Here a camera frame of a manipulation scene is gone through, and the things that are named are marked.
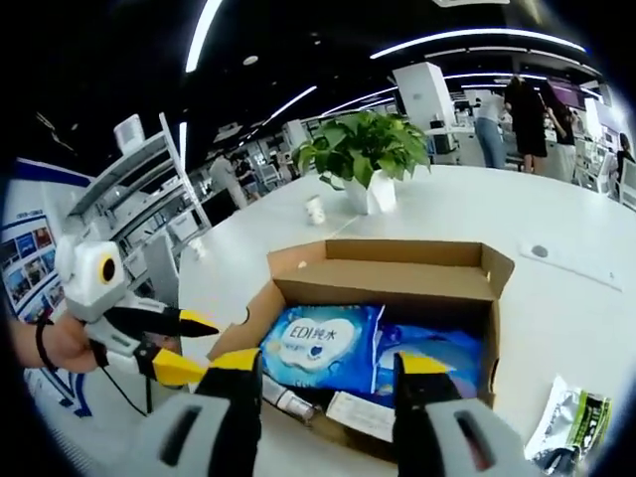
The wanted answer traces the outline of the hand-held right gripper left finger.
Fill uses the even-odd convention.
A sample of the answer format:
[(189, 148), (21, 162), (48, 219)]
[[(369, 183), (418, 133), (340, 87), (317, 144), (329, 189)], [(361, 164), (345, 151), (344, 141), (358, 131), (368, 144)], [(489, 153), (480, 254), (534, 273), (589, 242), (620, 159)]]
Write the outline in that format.
[(258, 348), (213, 360), (196, 391), (168, 399), (140, 425), (134, 476), (250, 476), (261, 437)]

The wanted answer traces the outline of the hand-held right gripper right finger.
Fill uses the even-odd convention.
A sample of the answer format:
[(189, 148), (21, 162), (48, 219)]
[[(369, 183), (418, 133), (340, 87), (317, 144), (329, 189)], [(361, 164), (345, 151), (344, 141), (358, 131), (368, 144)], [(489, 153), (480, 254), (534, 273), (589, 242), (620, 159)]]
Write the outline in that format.
[(519, 434), (478, 398), (463, 398), (424, 358), (395, 355), (393, 441), (399, 476), (538, 476)]

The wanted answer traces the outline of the person's left hand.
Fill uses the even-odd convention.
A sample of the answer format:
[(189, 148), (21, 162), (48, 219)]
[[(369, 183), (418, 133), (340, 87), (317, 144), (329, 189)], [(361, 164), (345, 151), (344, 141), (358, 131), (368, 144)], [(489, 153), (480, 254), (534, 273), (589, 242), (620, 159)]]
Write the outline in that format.
[(46, 356), (56, 368), (72, 373), (90, 373), (98, 363), (82, 322), (66, 313), (42, 333)]

